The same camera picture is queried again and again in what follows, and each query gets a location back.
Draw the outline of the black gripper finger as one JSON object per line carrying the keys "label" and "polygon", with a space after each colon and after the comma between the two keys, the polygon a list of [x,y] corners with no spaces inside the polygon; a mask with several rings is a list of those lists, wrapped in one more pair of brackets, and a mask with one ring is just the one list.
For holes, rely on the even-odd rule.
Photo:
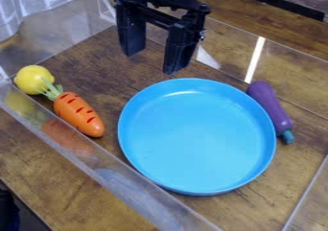
{"label": "black gripper finger", "polygon": [[146,46],[145,4],[117,2],[117,27],[120,43],[126,56],[133,56]]}
{"label": "black gripper finger", "polygon": [[173,74],[186,68],[200,40],[205,38],[205,14],[188,12],[169,27],[165,45],[164,72]]}

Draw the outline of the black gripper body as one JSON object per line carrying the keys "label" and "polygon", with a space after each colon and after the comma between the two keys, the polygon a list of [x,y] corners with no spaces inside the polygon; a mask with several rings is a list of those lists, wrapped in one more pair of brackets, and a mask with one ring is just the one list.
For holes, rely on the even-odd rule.
{"label": "black gripper body", "polygon": [[[181,19],[158,11],[160,7],[180,9],[188,13]],[[137,23],[149,22],[169,29],[176,23],[186,24],[195,31],[204,30],[205,15],[211,12],[209,6],[197,0],[116,0],[117,25],[136,26]]]}

